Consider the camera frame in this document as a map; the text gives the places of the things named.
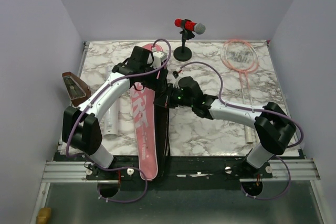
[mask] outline yellow object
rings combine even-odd
[[[41,208],[36,216],[36,224],[48,224],[48,220],[51,216],[51,208]]]

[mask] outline microphone stand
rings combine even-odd
[[[192,31],[186,30],[184,28],[184,24],[186,21],[190,21],[188,19],[185,19],[181,21],[181,28],[182,31],[180,31],[180,34],[182,34],[182,46],[177,47],[174,50],[174,58],[178,61],[187,61],[191,59],[192,52],[189,48],[185,46],[186,40],[190,40],[195,37]]]

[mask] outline white cylinder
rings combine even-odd
[[[108,79],[108,77],[112,73],[112,68],[113,66],[107,66],[106,79]],[[119,114],[119,100],[116,100],[105,114],[103,136],[110,136],[110,137],[118,136],[118,128],[119,128],[118,114]]]
[[[244,126],[245,128],[245,143],[252,144],[253,138],[252,138],[252,129],[248,126]]]

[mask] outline microphone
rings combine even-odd
[[[182,29],[184,28],[189,31],[194,31],[197,34],[202,34],[205,32],[205,25],[201,23],[195,23],[195,22],[186,20],[184,23],[184,26],[182,26],[182,21],[185,21],[185,20],[182,20],[179,18],[175,20],[175,26],[181,27]]]

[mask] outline pink badminton racket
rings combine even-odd
[[[250,104],[253,105],[250,85],[248,82],[248,74],[255,72],[259,67],[259,57],[254,47],[250,43],[243,40],[228,40],[223,44],[220,56],[223,64],[227,68],[239,73],[243,104],[246,104],[243,82],[243,78],[245,78]],[[247,144],[252,144],[254,142],[251,128],[247,126],[245,126],[245,142]]]

